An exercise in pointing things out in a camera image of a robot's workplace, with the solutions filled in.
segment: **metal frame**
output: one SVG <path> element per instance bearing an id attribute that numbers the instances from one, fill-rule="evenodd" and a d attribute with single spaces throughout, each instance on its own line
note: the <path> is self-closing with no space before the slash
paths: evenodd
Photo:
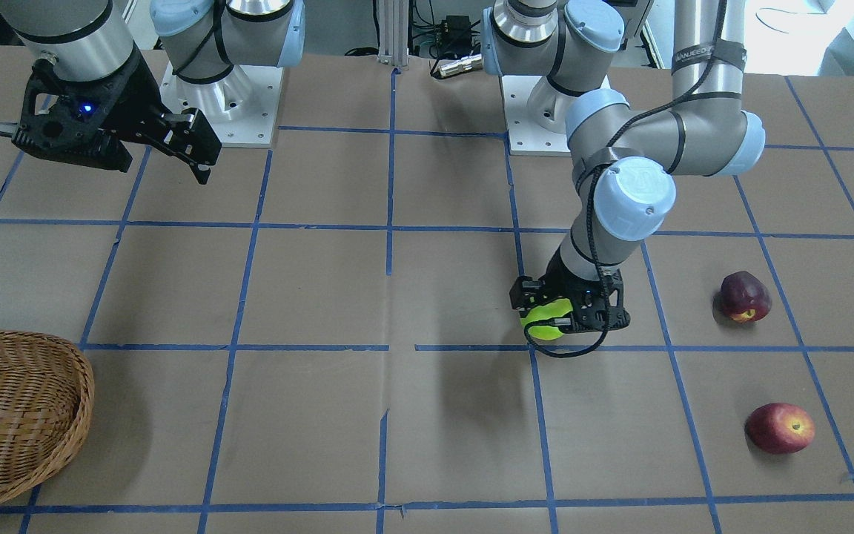
<path id="1" fill-rule="evenodd" d="M 380 25 L 377 61 L 384 65 L 407 68 L 408 7 L 407 0 L 377 0 L 377 23 Z"/>

